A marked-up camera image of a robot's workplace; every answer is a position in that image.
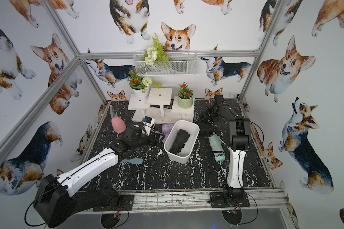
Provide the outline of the mint green umbrella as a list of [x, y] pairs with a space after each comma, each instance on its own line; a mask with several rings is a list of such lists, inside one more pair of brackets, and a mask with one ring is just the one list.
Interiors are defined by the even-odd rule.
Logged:
[[214, 154], [216, 162], [222, 162], [225, 160], [225, 153], [222, 148], [222, 142], [217, 135], [212, 135], [209, 137], [209, 144]]

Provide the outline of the pink bulb squeeze bottle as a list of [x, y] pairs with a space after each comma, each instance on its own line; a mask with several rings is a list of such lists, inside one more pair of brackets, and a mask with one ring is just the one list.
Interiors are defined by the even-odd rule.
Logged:
[[123, 133], [126, 130], [125, 122], [114, 113], [113, 105], [110, 105], [111, 124], [116, 133]]

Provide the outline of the white plastic storage box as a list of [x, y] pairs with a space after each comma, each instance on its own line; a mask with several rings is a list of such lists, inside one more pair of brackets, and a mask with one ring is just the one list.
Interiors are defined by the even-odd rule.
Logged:
[[164, 150], [169, 159], [186, 164], [195, 146], [199, 131], [200, 128], [195, 123], [185, 120], [177, 121], [164, 143]]

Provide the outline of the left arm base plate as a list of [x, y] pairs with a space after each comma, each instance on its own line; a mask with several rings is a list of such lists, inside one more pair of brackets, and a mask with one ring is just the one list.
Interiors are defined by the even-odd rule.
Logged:
[[113, 197], [111, 203], [105, 207], [95, 207], [94, 212], [101, 211], [117, 211], [117, 210], [128, 210], [131, 211], [134, 203], [134, 195], [119, 195], [118, 197]]

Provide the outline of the white pot red flowers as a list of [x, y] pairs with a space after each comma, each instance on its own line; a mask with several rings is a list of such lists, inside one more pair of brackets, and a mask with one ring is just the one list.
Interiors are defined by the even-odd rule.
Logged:
[[136, 70], [131, 70], [129, 73], [129, 87], [133, 90], [134, 96], [141, 101], [148, 100], [150, 90], [152, 87], [160, 89], [162, 83], [153, 80], [149, 76], [139, 76]]

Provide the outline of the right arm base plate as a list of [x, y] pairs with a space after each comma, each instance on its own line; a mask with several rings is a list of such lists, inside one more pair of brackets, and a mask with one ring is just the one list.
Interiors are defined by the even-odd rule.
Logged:
[[213, 209], [218, 208], [231, 208], [235, 207], [249, 207], [250, 202], [248, 200], [248, 195], [243, 192], [243, 195], [237, 197], [225, 197], [223, 192], [211, 192], [209, 194], [208, 204], [211, 205]]

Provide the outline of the green pot red flowers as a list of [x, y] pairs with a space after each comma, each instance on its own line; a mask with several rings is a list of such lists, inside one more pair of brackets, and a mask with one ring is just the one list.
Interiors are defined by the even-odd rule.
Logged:
[[179, 85], [178, 91], [178, 105], [183, 109], [188, 109], [193, 106], [193, 91], [186, 83]]

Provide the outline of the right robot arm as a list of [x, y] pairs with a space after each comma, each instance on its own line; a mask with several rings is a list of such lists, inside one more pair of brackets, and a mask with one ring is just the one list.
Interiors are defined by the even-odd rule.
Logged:
[[207, 201], [213, 209], [249, 207], [248, 193], [243, 187], [243, 165], [251, 144], [253, 122], [238, 114], [221, 95], [214, 97], [214, 103], [202, 113], [197, 121], [201, 132], [209, 133], [209, 144], [217, 162], [225, 157], [222, 144], [229, 150], [229, 171], [227, 185], [222, 192], [210, 193]]

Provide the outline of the green fern white flowers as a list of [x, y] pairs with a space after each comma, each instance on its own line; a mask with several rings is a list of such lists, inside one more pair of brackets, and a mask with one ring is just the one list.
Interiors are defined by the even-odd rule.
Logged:
[[153, 45], [148, 46], [144, 52], [142, 60], [149, 66], [154, 66], [156, 62], [169, 62], [168, 56], [164, 52], [164, 47], [160, 43], [158, 35], [152, 37]]

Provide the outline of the black umbrella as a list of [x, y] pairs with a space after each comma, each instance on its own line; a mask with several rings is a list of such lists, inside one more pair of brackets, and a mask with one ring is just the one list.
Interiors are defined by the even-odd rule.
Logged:
[[190, 134], [187, 131], [180, 129], [177, 132], [176, 139], [173, 142], [173, 145], [169, 152], [175, 155], [179, 154], [181, 150], [184, 148], [185, 143], [188, 141], [189, 137]]
[[199, 126], [200, 132], [203, 135], [213, 135], [217, 133], [215, 119], [206, 113], [203, 113], [198, 117], [196, 124]]

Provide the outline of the purple umbrella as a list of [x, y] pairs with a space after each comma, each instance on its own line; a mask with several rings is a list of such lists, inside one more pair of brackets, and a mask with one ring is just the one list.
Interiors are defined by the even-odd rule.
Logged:
[[162, 125], [162, 142], [164, 143], [167, 139], [167, 137], [169, 136], [172, 128], [174, 126], [174, 123], [170, 123], [170, 124], [163, 124]]

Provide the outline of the white marble display stand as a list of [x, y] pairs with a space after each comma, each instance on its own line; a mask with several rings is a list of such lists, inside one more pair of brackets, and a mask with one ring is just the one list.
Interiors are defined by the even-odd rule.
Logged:
[[149, 116], [156, 124], [175, 123], [179, 120], [193, 122], [195, 99], [192, 106], [185, 109], [179, 106], [179, 97], [173, 96], [172, 92], [171, 88], [152, 87], [143, 100], [141, 100], [142, 93], [133, 93], [128, 106], [129, 111], [135, 112], [132, 121], [140, 122], [145, 116]]

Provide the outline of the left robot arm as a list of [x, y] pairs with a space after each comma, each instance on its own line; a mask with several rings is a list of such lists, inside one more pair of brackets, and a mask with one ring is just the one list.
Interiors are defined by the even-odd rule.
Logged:
[[128, 158], [137, 150], [157, 147], [165, 134], [156, 132], [146, 123], [131, 123], [118, 138], [98, 155], [77, 168], [58, 175], [47, 175], [40, 182], [34, 201], [30, 204], [44, 220], [55, 228], [72, 215], [92, 208], [123, 207], [119, 193], [112, 187], [93, 191], [81, 188], [105, 170]]

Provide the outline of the teal plastic scraper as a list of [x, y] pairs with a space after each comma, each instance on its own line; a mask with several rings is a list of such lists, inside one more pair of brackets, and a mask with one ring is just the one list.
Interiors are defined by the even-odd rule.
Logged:
[[120, 163], [130, 163], [133, 165], [140, 165], [143, 163], [143, 159], [142, 158], [123, 159]]

